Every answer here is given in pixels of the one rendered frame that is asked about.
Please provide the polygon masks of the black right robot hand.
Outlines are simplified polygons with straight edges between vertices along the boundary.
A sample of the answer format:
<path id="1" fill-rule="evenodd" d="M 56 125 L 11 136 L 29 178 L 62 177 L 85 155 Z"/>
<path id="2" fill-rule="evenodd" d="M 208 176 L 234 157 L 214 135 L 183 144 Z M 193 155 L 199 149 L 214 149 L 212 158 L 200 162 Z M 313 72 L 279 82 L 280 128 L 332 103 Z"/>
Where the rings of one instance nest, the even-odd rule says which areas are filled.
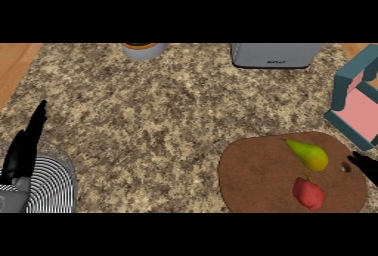
<path id="1" fill-rule="evenodd" d="M 378 187 L 378 161 L 357 152 L 353 152 L 353 154 L 347 156 L 347 159 L 358 167 L 364 176 Z"/>

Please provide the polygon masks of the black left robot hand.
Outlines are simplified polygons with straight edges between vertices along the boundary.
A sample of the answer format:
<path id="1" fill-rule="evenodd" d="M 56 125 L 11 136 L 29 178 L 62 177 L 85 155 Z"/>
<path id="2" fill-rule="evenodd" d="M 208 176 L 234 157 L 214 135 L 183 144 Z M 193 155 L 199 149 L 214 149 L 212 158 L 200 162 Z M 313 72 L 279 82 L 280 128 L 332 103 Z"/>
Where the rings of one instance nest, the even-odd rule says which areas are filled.
<path id="1" fill-rule="evenodd" d="M 10 185 L 16 178 L 32 176 L 37 145 L 47 120 L 45 104 L 47 101 L 42 100 L 32 113 L 26 129 L 17 132 L 8 146 L 0 174 L 0 184 L 3 185 Z"/>

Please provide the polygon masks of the red bell pepper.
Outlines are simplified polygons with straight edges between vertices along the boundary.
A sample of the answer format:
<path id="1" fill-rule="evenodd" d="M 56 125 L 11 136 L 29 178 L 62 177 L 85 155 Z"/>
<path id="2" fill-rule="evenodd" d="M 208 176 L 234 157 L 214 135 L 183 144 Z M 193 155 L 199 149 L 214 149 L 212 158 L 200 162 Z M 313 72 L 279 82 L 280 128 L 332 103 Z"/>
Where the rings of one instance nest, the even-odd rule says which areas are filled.
<path id="1" fill-rule="evenodd" d="M 298 203 L 311 211 L 317 211 L 322 208 L 324 192 L 305 173 L 301 173 L 301 176 L 295 179 L 292 196 Z"/>

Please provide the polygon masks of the round brown cutting board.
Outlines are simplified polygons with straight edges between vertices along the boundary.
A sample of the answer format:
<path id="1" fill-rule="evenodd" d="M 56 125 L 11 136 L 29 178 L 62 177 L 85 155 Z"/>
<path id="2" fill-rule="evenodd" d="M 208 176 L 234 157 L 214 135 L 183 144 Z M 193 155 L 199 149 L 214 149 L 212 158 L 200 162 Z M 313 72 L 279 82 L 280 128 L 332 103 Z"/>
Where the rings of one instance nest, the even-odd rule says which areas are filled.
<path id="1" fill-rule="evenodd" d="M 285 141 L 317 145 L 327 154 L 327 167 L 310 171 Z M 299 212 L 308 209 L 292 195 L 296 178 L 310 179 L 324 192 L 319 211 L 357 212 L 367 199 L 366 178 L 348 162 L 345 145 L 327 134 L 302 132 L 243 138 L 226 147 L 218 162 L 220 190 L 233 212 Z"/>

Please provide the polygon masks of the teal and pink box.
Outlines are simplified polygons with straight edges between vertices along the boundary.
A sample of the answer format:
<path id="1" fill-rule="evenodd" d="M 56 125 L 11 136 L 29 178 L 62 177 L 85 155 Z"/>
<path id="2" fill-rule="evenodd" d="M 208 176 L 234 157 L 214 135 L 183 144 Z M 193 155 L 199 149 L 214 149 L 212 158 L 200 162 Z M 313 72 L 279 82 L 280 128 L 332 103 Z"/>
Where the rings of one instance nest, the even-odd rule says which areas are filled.
<path id="1" fill-rule="evenodd" d="M 367 45 L 333 75 L 330 109 L 323 117 L 361 151 L 378 145 L 378 45 Z"/>

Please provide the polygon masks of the black white striped round plate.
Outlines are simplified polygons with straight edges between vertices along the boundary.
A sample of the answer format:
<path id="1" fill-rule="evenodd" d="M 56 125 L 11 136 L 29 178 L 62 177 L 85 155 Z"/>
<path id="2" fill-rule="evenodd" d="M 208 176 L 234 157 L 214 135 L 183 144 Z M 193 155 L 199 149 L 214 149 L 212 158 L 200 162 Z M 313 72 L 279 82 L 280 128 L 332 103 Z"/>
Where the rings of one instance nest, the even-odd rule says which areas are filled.
<path id="1" fill-rule="evenodd" d="M 76 177 L 65 151 L 50 142 L 38 143 L 31 193 L 25 213 L 73 213 Z M 0 191 L 16 191 L 13 182 L 0 184 Z"/>

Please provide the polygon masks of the green yellow pear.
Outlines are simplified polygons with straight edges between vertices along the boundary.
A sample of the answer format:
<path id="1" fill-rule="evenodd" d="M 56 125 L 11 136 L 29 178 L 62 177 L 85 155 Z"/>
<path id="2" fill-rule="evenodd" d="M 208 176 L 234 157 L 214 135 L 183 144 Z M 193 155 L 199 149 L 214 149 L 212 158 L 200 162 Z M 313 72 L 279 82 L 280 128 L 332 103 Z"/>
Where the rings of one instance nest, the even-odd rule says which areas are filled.
<path id="1" fill-rule="evenodd" d="M 292 139 L 285 139 L 285 143 L 304 167 L 314 172 L 323 171 L 329 163 L 324 150 L 317 145 Z"/>

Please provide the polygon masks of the grey pot with orange rim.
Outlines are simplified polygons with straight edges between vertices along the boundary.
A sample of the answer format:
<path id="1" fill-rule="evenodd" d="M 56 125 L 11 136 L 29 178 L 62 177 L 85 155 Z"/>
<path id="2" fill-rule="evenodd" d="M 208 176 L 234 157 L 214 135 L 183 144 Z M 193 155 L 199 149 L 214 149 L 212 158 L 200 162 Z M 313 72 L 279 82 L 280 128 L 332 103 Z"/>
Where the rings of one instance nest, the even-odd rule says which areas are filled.
<path id="1" fill-rule="evenodd" d="M 165 46 L 165 43 L 124 43 L 122 50 L 131 60 L 146 61 L 162 54 Z"/>

